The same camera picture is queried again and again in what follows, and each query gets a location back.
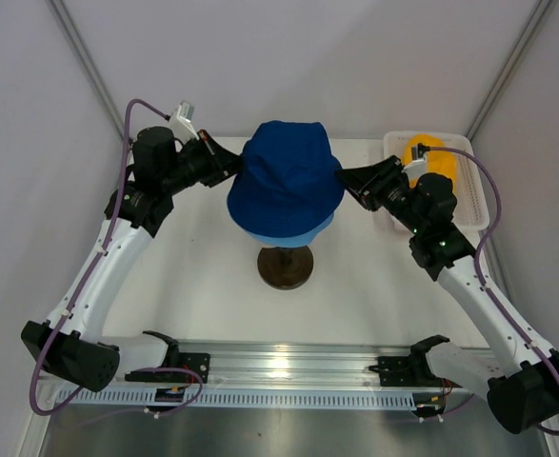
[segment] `white tabletop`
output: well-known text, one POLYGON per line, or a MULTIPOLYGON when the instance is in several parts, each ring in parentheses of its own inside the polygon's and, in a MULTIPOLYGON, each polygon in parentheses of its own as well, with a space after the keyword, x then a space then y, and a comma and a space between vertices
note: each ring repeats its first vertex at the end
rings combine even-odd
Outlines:
MULTIPOLYGON (((218 138, 240 152, 246 138, 218 138)), ((381 140, 331 140, 344 168, 382 158, 381 140)), ((136 262, 104 334, 157 330, 176 339, 409 346, 435 334, 465 348, 488 345, 459 305, 410 256, 389 215, 367 212, 348 194, 310 245, 314 270, 296 290, 258 275, 261 245, 230 219, 231 181, 196 185, 136 262)), ((469 234, 475 245, 477 233, 469 234)))

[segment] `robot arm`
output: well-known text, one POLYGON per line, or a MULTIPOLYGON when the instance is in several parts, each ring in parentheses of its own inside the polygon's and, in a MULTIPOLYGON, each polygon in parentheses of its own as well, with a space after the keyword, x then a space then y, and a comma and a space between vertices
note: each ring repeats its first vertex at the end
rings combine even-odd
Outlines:
POLYGON ((134 179, 125 183, 123 201, 110 243, 106 236, 117 191, 106 208, 107 219, 89 258, 64 299, 42 324, 27 322, 21 339, 37 359, 60 319, 68 315, 45 358, 43 369, 91 391, 102 390, 114 376, 139 368, 160 367, 171 342, 153 332, 133 338, 103 338, 110 306, 132 265, 156 236, 173 210, 172 196, 202 183, 216 186, 236 174, 242 159, 218 145, 204 130, 190 124, 192 106, 183 102, 169 118, 169 128, 153 127, 137 135, 132 145, 134 179), (182 149, 177 152, 175 141, 182 149), (91 260, 103 256, 89 276, 70 313, 66 303, 81 283, 91 260))
MULTIPOLYGON (((421 150, 413 152, 413 159, 423 160, 421 150)), ((418 177, 420 163, 414 168, 418 177)), ((488 273, 475 268, 476 250, 451 222, 457 200, 450 179, 425 173, 411 189, 410 171, 391 156, 336 174, 362 207, 386 208, 413 233, 409 246, 414 260, 461 305, 497 362, 473 357, 442 336, 414 345, 410 357, 423 355, 422 371, 430 379, 450 379, 487 400, 497 420, 512 433, 558 414, 559 387, 548 364, 559 376, 559 352, 520 315, 488 273)))

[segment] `metal base plate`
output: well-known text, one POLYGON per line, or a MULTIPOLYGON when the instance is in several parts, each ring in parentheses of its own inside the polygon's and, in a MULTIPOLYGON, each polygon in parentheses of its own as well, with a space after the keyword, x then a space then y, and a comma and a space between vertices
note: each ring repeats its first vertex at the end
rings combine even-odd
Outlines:
POLYGON ((258 254, 258 272, 271 287, 280 290, 299 288, 313 272, 313 254, 307 246, 262 248, 258 254))

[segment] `yellow toy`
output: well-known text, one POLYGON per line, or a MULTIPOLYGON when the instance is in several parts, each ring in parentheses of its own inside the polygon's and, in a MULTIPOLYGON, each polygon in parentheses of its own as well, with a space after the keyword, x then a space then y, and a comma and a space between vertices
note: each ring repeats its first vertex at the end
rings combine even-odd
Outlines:
MULTIPOLYGON (((444 146, 444 143, 439 138, 433 136, 420 134, 414 136, 404 148, 402 156, 402 163, 408 165, 412 162, 412 153, 410 148, 423 143, 425 146, 444 146)), ((428 169, 429 173, 438 173, 446 176, 452 181, 452 191, 456 192, 457 189, 457 157, 451 152, 443 150, 431 150, 428 152, 428 169)), ((410 187, 414 188, 418 179, 410 181, 410 187)))

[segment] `purple cable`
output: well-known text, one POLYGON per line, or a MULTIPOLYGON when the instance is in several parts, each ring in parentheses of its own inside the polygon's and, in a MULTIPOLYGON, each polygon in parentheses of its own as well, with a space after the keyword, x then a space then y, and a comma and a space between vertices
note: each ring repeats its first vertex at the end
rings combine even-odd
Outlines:
MULTIPOLYGON (((155 112, 156 114, 158 114, 159 116, 161 116, 165 119, 169 118, 163 111, 161 111, 159 109, 156 109, 155 107, 153 107, 149 103, 147 103, 143 100, 140 100, 138 98, 134 98, 127 105, 127 110, 125 112, 125 128, 123 130, 123 151, 122 151, 122 157, 121 157, 121 160, 120 160, 120 175, 119 175, 119 178, 118 178, 118 190, 117 190, 117 193, 116 193, 116 202, 114 203, 114 210, 113 210, 113 212, 111 214, 111 218, 110 218, 110 226, 108 227, 108 231, 106 232, 106 236, 103 240, 103 243, 101 244, 101 247, 103 249, 106 249, 108 247, 108 245, 110 244, 111 236, 114 233, 114 228, 116 227, 116 221, 118 220, 118 212, 120 211, 120 204, 123 201, 123 195, 125 193, 125 180, 126 180, 125 175, 127 173, 127 162, 129 161, 130 112, 133 109, 133 106, 135 106, 136 104, 143 105, 144 107, 148 108, 149 110, 155 112)), ((68 301, 68 304, 66 306, 66 311, 71 312, 71 310, 75 307, 76 300, 78 299, 78 297, 82 293, 82 290, 84 289, 87 281, 89 280, 90 276, 92 275, 95 268, 97 267, 97 264, 99 264, 99 261, 101 260, 102 256, 103 256, 103 253, 98 252, 93 257, 89 266, 85 270, 85 273, 82 275, 82 278, 80 279, 80 281, 76 285, 76 289, 74 290, 74 292, 73 292, 73 294, 72 294, 72 296, 71 296, 71 298, 68 301)), ((40 351, 40 355, 38 356, 37 360, 35 361, 35 368, 33 369, 33 374, 31 375, 30 406, 31 406, 31 409, 33 410, 33 412, 35 412, 36 414, 38 414, 40 416, 48 416, 50 414, 53 414, 54 412, 57 412, 57 411, 63 409, 82 390, 82 387, 77 388, 61 405, 59 405, 57 407, 54 407, 52 409, 42 409, 42 408, 40 408, 38 406, 38 402, 36 400, 36 388, 38 386, 38 381, 40 380, 40 372, 42 371, 42 366, 44 364, 44 361, 46 360, 47 354, 49 353, 50 346, 52 346, 52 343, 54 342, 55 338, 57 337, 57 334, 59 333, 59 331, 61 330, 61 328, 63 327, 63 325, 66 323, 67 320, 68 320, 68 315, 62 315, 61 318, 59 319, 59 322, 57 322, 57 325, 55 326, 55 328, 50 333, 49 339, 46 341, 46 343, 42 347, 42 350, 40 351)))
POLYGON ((203 391, 203 379, 201 379, 201 376, 199 376, 198 373, 196 373, 195 371, 192 371, 191 369, 186 369, 186 368, 142 368, 142 369, 137 369, 136 371, 146 371, 146 372, 150 372, 150 373, 172 372, 172 373, 188 374, 189 376, 192 376, 194 379, 196 379, 196 383, 198 384, 199 388, 196 390, 196 393, 192 396, 192 398, 187 400, 187 402, 184 402, 182 405, 179 405, 177 407, 173 407, 173 408, 171 408, 167 411, 152 412, 152 411, 147 411, 147 409, 148 409, 147 407, 145 409, 141 409, 141 407, 125 407, 123 409, 110 411, 106 414, 101 414, 100 416, 89 419, 88 421, 81 422, 80 424, 77 424, 76 427, 89 426, 90 424, 94 424, 94 423, 96 423, 98 421, 101 421, 103 419, 107 419, 107 418, 112 417, 112 416, 117 416, 119 414, 124 414, 126 412, 146 412, 148 414, 152 414, 154 417, 169 416, 169 415, 175 414, 176 412, 181 411, 182 409, 184 409, 188 405, 194 403, 196 400, 198 400, 198 398, 201 396, 201 392, 203 391))
MULTIPOLYGON (((552 362, 549 360, 549 358, 546 356, 546 354, 544 354, 544 352, 540 348, 538 348, 536 346, 532 346, 532 347, 530 346, 530 344, 533 342, 533 340, 529 337, 529 335, 525 332, 525 330, 518 325, 518 323, 514 320, 514 318, 511 317, 511 315, 509 314, 509 311, 506 309, 506 307, 504 307, 504 305, 501 303, 501 301, 499 300, 497 295, 495 295, 495 292, 493 292, 492 289, 487 288, 487 280, 485 279, 485 275, 482 272, 482 267, 480 266, 480 256, 482 254, 482 250, 485 246, 485 243, 488 241, 488 239, 490 238, 492 233, 495 231, 495 229, 497 228, 497 225, 499 224, 499 220, 501 219, 501 214, 502 214, 501 196, 499 194, 499 188, 497 188, 497 184, 492 179, 492 177, 490 176, 490 172, 482 164, 482 162, 480 162, 480 160, 475 158, 473 155, 470 155, 470 154, 466 153, 464 150, 455 149, 455 148, 445 148, 445 147, 430 147, 429 150, 445 150, 447 152, 452 152, 454 154, 466 157, 471 162, 476 164, 476 167, 478 167, 484 173, 484 175, 487 177, 487 180, 489 181, 489 184, 492 188, 492 192, 495 195, 495 201, 497 202, 497 215, 495 216, 495 219, 492 221, 492 224, 490 224, 489 229, 484 234, 484 236, 480 240, 480 243, 478 244, 478 247, 476 248, 476 254, 474 255, 474 258, 473 258, 473 264, 474 264, 474 268, 476 270, 476 274, 478 275, 478 279, 480 281, 480 284, 482 285, 482 287, 487 292, 487 295, 489 296, 492 303, 497 306, 497 308, 499 309, 501 314, 506 318, 506 320, 509 322, 509 324, 522 337, 522 339, 533 350, 533 352, 541 359, 541 361, 544 363, 544 365, 546 366, 546 368, 548 369, 548 371, 552 375, 552 378, 554 379, 554 381, 556 382, 556 385, 559 388, 559 374, 558 374, 558 371, 556 371, 556 368, 554 367, 552 362)), ((559 436, 559 430, 552 430, 552 429, 543 427, 541 425, 539 425, 538 428, 541 429, 544 433, 547 433, 549 435, 559 436)))

